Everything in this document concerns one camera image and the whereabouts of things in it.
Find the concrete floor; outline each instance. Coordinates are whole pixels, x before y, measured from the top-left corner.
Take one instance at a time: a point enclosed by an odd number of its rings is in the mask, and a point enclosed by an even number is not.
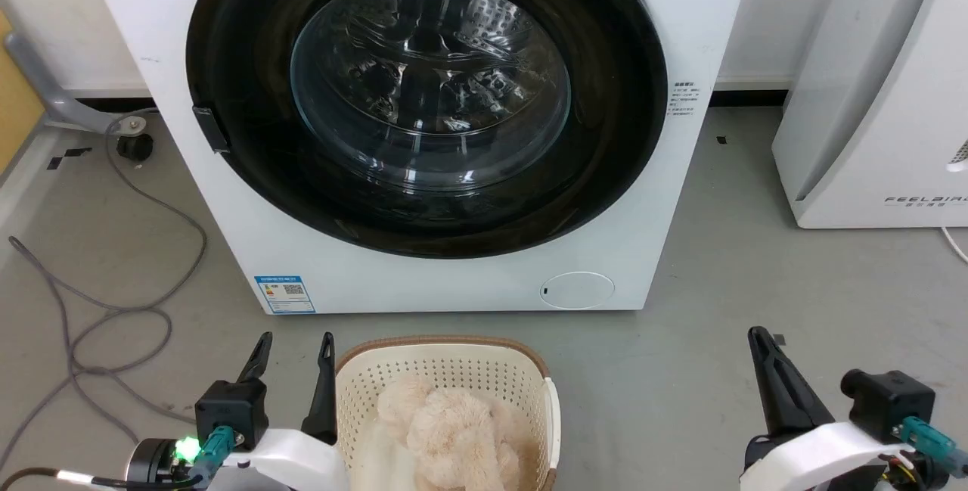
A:
[[[197,276],[165,305],[174,319],[172,345],[125,379],[190,414],[207,385],[234,377],[259,333],[272,330],[267,411],[274,426],[298,426],[325,330],[335,333],[340,352],[388,335],[505,336],[541,353],[559,388],[557,490],[726,489],[743,469],[747,440],[765,429],[746,345],[746,330],[764,325],[784,333],[786,353],[838,418],[849,408],[838,389],[845,371],[900,369],[937,389],[934,422],[968,443],[968,268],[933,230],[797,229],[771,160],[778,122],[777,109],[708,116],[644,311],[290,318],[262,314],[165,129],[153,126],[155,155],[131,169],[132,181],[196,216],[212,242]],[[728,144],[717,144],[717,135]],[[96,138],[82,143],[94,152],[44,172],[56,177],[51,190],[34,220],[14,233],[84,291],[117,303],[148,300],[183,273],[196,235],[122,187]],[[954,235],[968,245],[966,233]],[[51,295],[20,257],[0,272],[0,294],[6,440],[61,380],[65,363]],[[101,315],[75,297],[67,302],[75,332]],[[110,365],[145,353],[160,335],[159,319],[136,315],[97,332],[80,353]],[[145,411],[110,381],[83,381],[142,438],[191,431]],[[131,448],[66,391],[29,428],[0,476],[29,465],[120,476]]]

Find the gray cable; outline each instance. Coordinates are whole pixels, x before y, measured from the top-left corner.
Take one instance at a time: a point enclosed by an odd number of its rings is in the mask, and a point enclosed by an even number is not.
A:
[[[134,389],[132,389],[131,387],[128,387],[128,384],[125,384],[124,381],[121,380],[121,377],[118,376],[118,374],[121,374],[122,371],[131,370],[132,368],[141,366],[141,364],[144,364],[149,360],[152,360],[153,358],[158,356],[158,353],[161,353],[162,350],[165,349],[165,347],[169,343],[169,340],[172,339],[172,316],[170,316],[169,314],[166,314],[166,312],[163,311],[163,309],[160,309],[158,306],[165,303],[167,300],[169,300],[169,298],[172,298],[172,296],[176,294],[176,292],[178,292],[181,287],[183,287],[186,281],[189,280],[191,275],[194,274],[194,271],[197,270],[198,264],[201,263],[201,259],[205,254],[205,249],[208,247],[208,234],[205,232],[205,229],[203,228],[203,226],[201,226],[200,223],[196,221],[196,219],[192,219],[190,216],[182,212],[180,209],[177,209],[172,205],[165,204],[165,202],[161,201],[160,199],[152,197],[151,194],[148,194],[147,192],[142,191],[138,187],[135,187],[135,185],[132,184],[132,182],[128,179],[128,177],[125,177],[125,174],[121,171],[121,168],[119,168],[117,166],[117,163],[115,163],[114,161],[114,157],[110,149],[110,140],[111,140],[110,137],[112,133],[114,133],[114,130],[117,130],[118,126],[120,126],[121,119],[130,117],[130,116],[136,116],[136,115],[148,115],[149,113],[156,113],[156,112],[158,112],[158,109],[154,107],[149,109],[139,109],[138,111],[132,111],[131,113],[121,116],[117,120],[113,121],[107,127],[106,132],[104,132],[104,150],[107,152],[107,162],[111,165],[111,169],[113,169],[114,172],[117,173],[118,177],[121,178],[121,181],[125,185],[128,185],[128,188],[131,188],[131,190],[135,191],[136,194],[139,194],[142,197],[147,198],[149,201],[152,201],[155,204],[158,204],[163,208],[168,209],[170,212],[174,213],[175,215],[180,216],[185,220],[185,222],[189,223],[189,225],[192,228],[198,231],[198,234],[201,236],[201,247],[200,249],[198,249],[198,256],[194,258],[194,261],[191,263],[191,266],[189,267],[189,269],[185,272],[184,276],[174,284],[174,287],[170,288],[170,290],[167,291],[165,294],[160,295],[160,297],[158,297],[158,299],[156,299],[155,301],[148,302],[147,304],[137,305],[137,306],[118,306],[114,304],[107,304],[106,302],[101,302],[100,300],[97,300],[77,290],[77,288],[72,287],[72,285],[64,283],[61,280],[61,278],[58,278],[57,276],[49,272],[44,267],[44,264],[42,264],[41,261],[37,259],[37,256],[34,256],[34,253],[31,253],[30,250],[28,250],[27,247],[25,247],[23,243],[20,242],[20,240],[16,239],[14,236],[10,236],[9,238],[7,238],[7,240],[10,241],[10,244],[14,246],[14,249],[17,250],[17,252],[20,253],[21,256],[24,257],[24,259],[27,259],[28,263],[34,266],[35,270],[37,270],[38,273],[41,274],[41,276],[44,278],[44,281],[46,281],[46,284],[48,284],[49,290],[51,290],[51,295],[53,296],[54,301],[57,302],[57,308],[58,308],[58,311],[60,312],[60,318],[61,318],[61,336],[62,336],[62,341],[64,346],[64,352],[66,353],[66,356],[67,356],[68,377],[64,378],[64,380],[61,381],[61,383],[59,383],[57,387],[51,389],[51,392],[48,392],[48,394],[46,394],[45,397],[38,402],[37,406],[35,406],[34,409],[31,409],[30,414],[28,414],[27,417],[21,421],[20,425],[17,426],[17,429],[14,431],[14,435],[10,438],[10,442],[7,443],[7,446],[4,447],[3,453],[0,454],[0,471],[2,471],[3,467],[7,464],[7,460],[10,458],[11,453],[13,453],[14,447],[17,445],[17,441],[20,440],[20,437],[23,435],[23,432],[27,429],[27,426],[31,423],[31,421],[34,420],[34,418],[37,418],[37,415],[40,412],[44,411],[44,408],[48,407],[48,404],[52,401],[52,399],[55,398],[55,396],[57,396],[57,394],[60,391],[62,391],[63,388],[66,387],[68,384],[73,385],[73,389],[77,391],[77,394],[80,395],[80,398],[83,398],[84,402],[87,402],[87,405],[90,406],[91,409],[94,409],[94,412],[97,412],[97,414],[100,415],[102,418],[106,419],[107,422],[110,422],[112,425],[120,429],[121,432],[125,433],[128,436],[128,438],[132,440],[132,442],[134,443],[138,442],[138,436],[135,435],[135,432],[132,431],[128,425],[125,425],[125,423],[121,421],[121,419],[118,419],[117,416],[112,415],[106,409],[101,408],[101,406],[98,405],[97,402],[91,399],[91,397],[87,396],[87,393],[84,392],[84,389],[80,386],[80,382],[77,380],[77,377],[82,376],[83,374],[93,374],[93,376],[107,376],[108,378],[111,378],[111,380],[114,380],[114,383],[117,383],[118,385],[120,385],[121,388],[127,392],[127,394],[130,394],[132,397],[134,397],[136,401],[140,402],[146,408],[151,409],[152,412],[156,412],[157,414],[160,414],[160,415],[165,415],[166,418],[177,419],[179,421],[194,424],[194,419],[186,418],[186,416],[184,415],[173,414],[172,412],[167,411],[167,409],[164,409],[159,405],[153,404],[152,402],[148,401],[147,399],[142,397],[142,395],[137,394],[134,391]],[[64,305],[64,299],[61,297],[60,291],[57,289],[58,287],[61,287],[66,291],[72,292],[72,294],[79,296],[83,300],[90,302],[95,306],[107,309],[107,314],[104,314],[104,316],[101,316],[101,318],[98,319],[96,322],[93,322],[92,325],[89,325],[86,328],[84,328],[84,330],[82,330],[82,332],[80,332],[80,334],[77,335],[75,339],[73,340],[70,339],[70,332],[68,328],[67,306]],[[85,366],[82,363],[80,363],[79,360],[77,360],[77,356],[76,356],[77,346],[80,345],[80,343],[84,340],[84,338],[87,337],[88,334],[93,332],[98,327],[104,325],[104,323],[111,321],[111,319],[116,319],[116,318],[119,318],[119,316],[124,316],[124,315],[134,315],[134,314],[138,314],[139,312],[149,312],[149,314],[158,315],[162,319],[162,321],[165,322],[165,327],[166,327],[165,337],[163,337],[163,339],[158,343],[158,345],[156,345],[154,349],[150,350],[148,354],[145,354],[145,356],[138,357],[136,358],[136,360],[132,362],[129,362],[127,364],[121,364],[120,366],[117,366],[114,368],[105,368],[103,366]]]

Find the black baseboard strip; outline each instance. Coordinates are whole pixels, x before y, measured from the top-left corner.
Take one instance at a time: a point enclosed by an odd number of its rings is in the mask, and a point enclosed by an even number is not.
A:
[[[720,90],[712,93],[709,107],[782,107],[786,90]]]
[[[709,107],[780,107],[786,90],[720,90],[712,93]],[[152,98],[82,98],[82,104],[106,113],[127,113],[155,106]]]

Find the white washing machine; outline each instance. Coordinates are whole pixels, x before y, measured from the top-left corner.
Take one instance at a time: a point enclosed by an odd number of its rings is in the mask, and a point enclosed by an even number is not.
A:
[[[107,0],[271,314],[640,309],[740,0]]]

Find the glowing green led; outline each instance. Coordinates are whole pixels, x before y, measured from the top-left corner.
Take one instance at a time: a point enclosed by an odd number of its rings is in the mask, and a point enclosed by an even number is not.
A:
[[[201,453],[201,445],[197,438],[185,437],[175,443],[175,457],[188,462],[193,462],[194,458]]]

